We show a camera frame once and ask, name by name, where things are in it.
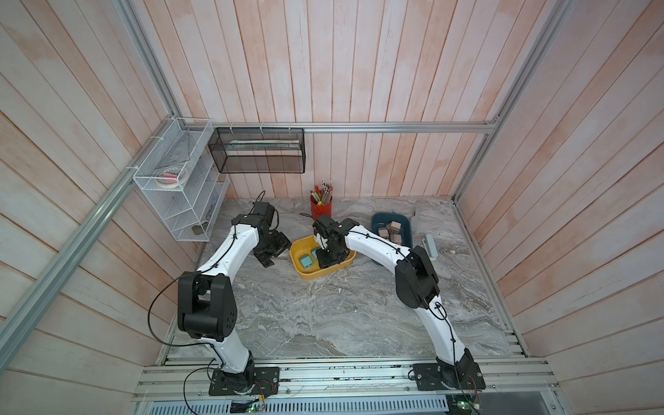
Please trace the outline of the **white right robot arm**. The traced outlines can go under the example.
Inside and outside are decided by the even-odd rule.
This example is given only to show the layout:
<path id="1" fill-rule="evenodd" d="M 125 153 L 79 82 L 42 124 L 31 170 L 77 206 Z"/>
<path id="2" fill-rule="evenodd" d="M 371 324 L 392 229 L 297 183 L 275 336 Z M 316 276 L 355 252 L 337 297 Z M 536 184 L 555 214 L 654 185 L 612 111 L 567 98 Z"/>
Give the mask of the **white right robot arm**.
<path id="1" fill-rule="evenodd" d="M 477 365 L 444 309 L 439 277 L 426 250 L 395 244 L 357 221 L 338 222 L 326 214 L 314 220 L 313 230 L 321 247 L 316 257 L 322 268 L 341 263 L 350 252 L 359 252 L 394 275 L 397 297 L 415 310 L 432 340 L 443 384 L 449 388 L 466 387 Z"/>

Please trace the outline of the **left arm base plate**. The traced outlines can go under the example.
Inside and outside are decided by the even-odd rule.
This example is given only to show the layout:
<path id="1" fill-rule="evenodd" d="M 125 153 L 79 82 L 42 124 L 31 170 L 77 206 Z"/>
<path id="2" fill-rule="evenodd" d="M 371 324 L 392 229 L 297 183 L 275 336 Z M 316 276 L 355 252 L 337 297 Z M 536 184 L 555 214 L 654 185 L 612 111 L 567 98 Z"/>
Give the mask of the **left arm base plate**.
<path id="1" fill-rule="evenodd" d="M 279 367 L 247 368 L 243 373 L 227 373 L 221 369 L 213 372 L 209 387 L 210 396 L 240 396 L 257 394 L 270 397 L 278 393 Z"/>

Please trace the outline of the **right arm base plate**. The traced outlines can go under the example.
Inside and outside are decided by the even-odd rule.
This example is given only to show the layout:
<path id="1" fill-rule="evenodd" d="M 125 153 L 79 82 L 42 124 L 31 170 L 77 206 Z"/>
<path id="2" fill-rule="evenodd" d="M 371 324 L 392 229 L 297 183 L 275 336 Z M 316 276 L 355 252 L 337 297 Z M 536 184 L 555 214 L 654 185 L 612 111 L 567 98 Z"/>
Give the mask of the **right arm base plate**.
<path id="1" fill-rule="evenodd" d="M 437 363 L 420 363 L 413 366 L 411 377 L 420 391 L 484 390 L 486 382 L 479 365 L 472 362 L 466 368 L 456 368 Z"/>

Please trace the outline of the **teal plug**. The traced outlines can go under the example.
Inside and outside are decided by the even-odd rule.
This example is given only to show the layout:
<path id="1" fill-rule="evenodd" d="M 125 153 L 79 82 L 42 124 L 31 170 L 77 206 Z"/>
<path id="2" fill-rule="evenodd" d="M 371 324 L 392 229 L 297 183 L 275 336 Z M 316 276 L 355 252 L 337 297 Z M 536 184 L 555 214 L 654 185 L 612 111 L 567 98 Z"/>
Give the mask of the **teal plug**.
<path id="1" fill-rule="evenodd" d="M 311 268 L 312 266 L 314 266 L 314 263 L 315 263 L 313 257 L 311 257 L 309 254 L 305 254 L 304 256 L 300 257 L 299 262 L 300 262 L 302 268 L 304 268 L 306 270 Z"/>

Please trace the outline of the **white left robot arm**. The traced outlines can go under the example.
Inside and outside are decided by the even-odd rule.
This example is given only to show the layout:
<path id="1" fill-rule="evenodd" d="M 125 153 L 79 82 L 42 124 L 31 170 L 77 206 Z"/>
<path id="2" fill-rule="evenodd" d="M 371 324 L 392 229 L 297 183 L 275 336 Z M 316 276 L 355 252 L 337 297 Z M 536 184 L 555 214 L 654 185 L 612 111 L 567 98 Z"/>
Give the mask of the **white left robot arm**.
<path id="1" fill-rule="evenodd" d="M 249 255 L 264 268 L 292 243 L 273 226 L 278 212 L 268 202 L 255 202 L 247 214 L 231 221 L 228 237 L 211 259 L 178 279 L 177 326 L 200 344 L 210 347 L 221 371 L 245 374 L 252 354 L 235 332 L 238 308 L 233 280 Z"/>

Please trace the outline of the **pink plug top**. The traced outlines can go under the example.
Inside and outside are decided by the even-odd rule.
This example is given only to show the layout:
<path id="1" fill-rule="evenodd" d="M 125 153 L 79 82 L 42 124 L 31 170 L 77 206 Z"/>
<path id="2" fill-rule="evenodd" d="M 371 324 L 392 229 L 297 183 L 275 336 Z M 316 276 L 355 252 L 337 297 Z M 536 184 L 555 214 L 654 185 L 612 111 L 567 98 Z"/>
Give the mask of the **pink plug top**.
<path id="1" fill-rule="evenodd" d="M 391 233 L 389 236 L 389 239 L 392 243 L 395 243 L 397 245 L 402 245 L 403 244 L 403 238 L 400 233 Z"/>

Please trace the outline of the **dark teal plastic bin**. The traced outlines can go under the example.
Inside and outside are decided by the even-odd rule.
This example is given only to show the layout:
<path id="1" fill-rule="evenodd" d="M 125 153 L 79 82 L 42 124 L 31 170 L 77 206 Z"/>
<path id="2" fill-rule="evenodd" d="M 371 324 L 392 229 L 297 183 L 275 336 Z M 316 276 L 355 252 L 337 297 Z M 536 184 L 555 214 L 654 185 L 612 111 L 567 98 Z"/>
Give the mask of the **dark teal plastic bin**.
<path id="1" fill-rule="evenodd" d="M 377 213 L 372 216 L 371 230 L 380 238 L 404 247 L 413 246 L 411 223 L 403 214 Z"/>

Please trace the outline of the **yellow plastic bin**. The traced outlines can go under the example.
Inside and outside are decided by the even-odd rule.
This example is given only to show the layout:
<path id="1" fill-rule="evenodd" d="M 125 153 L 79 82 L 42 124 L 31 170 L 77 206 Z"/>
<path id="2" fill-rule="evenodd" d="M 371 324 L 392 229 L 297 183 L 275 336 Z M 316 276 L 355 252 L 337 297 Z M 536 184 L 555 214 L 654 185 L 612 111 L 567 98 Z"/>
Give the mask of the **yellow plastic bin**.
<path id="1" fill-rule="evenodd" d="M 317 251 L 320 248 L 320 245 L 318 245 L 313 236 L 302 238 L 292 243 L 292 246 L 290 247 L 290 258 L 292 259 L 293 266 L 302 279 L 313 280 L 333 273 L 334 271 L 347 268 L 352 264 L 356 257 L 356 252 L 351 251 L 347 259 L 342 263 L 330 266 L 329 268 L 321 268 L 317 260 Z"/>

